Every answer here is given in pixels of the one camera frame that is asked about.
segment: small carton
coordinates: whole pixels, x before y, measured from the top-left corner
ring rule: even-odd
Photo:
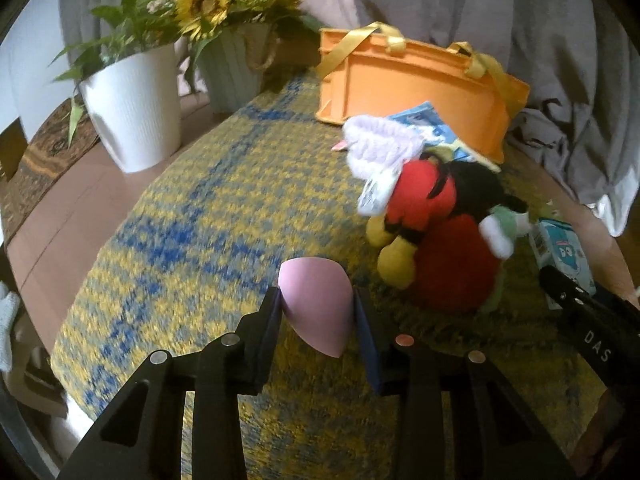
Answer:
[[[590,295],[596,293],[587,258],[571,224],[551,218],[540,218],[532,226],[529,243],[539,269],[552,265]],[[546,302],[551,310],[562,309],[548,296]]]

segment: toy tag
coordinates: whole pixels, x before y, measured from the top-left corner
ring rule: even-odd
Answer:
[[[363,216],[382,215],[396,188],[401,171],[402,164],[398,164],[371,175],[358,199],[358,214]]]

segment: white flower pot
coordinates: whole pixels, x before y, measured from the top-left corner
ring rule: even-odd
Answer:
[[[174,46],[127,57],[80,83],[105,149],[124,173],[146,170],[180,147]]]
[[[270,33],[270,23],[225,28],[202,50],[196,66],[214,113],[233,113],[260,93]]]

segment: pink egg-shaped object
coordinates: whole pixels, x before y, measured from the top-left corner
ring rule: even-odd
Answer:
[[[278,286],[293,330],[315,350],[340,357],[354,321],[353,288],[344,269],[325,258],[287,260]]]

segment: metal screw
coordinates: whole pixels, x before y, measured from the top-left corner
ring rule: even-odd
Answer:
[[[240,336],[234,332],[229,332],[220,338],[222,346],[233,346],[240,342]]]
[[[167,358],[166,352],[163,352],[162,350],[157,350],[151,354],[151,357],[149,358],[149,360],[153,365],[161,365],[166,361],[166,358]]]
[[[396,344],[398,346],[413,346],[415,340],[408,334],[399,334],[396,336]]]
[[[481,351],[472,350],[471,352],[469,352],[469,360],[472,363],[475,363],[477,365],[481,365],[482,363],[484,363],[486,361],[486,357]]]

